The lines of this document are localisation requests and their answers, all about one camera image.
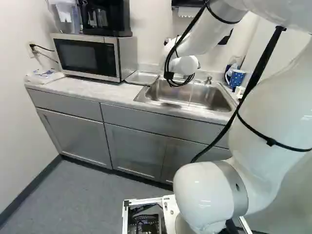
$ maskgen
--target paper towel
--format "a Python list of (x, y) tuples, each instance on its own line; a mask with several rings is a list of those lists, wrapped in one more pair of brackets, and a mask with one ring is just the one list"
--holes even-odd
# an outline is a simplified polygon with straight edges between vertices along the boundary
[(177, 15), (179, 17), (194, 18), (198, 11), (198, 7), (179, 7)]

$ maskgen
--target gray carpet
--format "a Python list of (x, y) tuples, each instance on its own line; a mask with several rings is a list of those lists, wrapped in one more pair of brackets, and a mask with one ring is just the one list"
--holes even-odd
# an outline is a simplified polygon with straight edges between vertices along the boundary
[(172, 193), (63, 161), (0, 234), (120, 234), (124, 199)]

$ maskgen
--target stainless steel sink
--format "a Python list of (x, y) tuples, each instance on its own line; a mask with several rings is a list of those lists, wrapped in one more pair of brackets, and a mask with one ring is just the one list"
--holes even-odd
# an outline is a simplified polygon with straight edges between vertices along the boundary
[(195, 80), (181, 87), (170, 87), (163, 77), (157, 79), (150, 87), (143, 88), (134, 101), (218, 112), (231, 112), (235, 108), (220, 83), (205, 84)]

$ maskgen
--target cup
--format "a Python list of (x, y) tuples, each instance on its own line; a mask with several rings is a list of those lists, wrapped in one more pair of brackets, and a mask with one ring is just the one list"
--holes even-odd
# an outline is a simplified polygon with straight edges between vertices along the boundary
[(232, 74), (229, 74), (229, 72), (230, 71), (225, 74), (225, 79), (228, 85), (232, 88), (240, 86), (246, 76), (246, 72), (238, 69), (233, 69), (233, 71), (231, 71)]

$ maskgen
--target coffee machine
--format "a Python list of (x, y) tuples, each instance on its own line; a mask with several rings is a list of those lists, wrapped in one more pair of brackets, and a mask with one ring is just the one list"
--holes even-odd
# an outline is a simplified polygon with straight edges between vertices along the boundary
[(83, 33), (131, 37), (129, 0), (78, 0)]

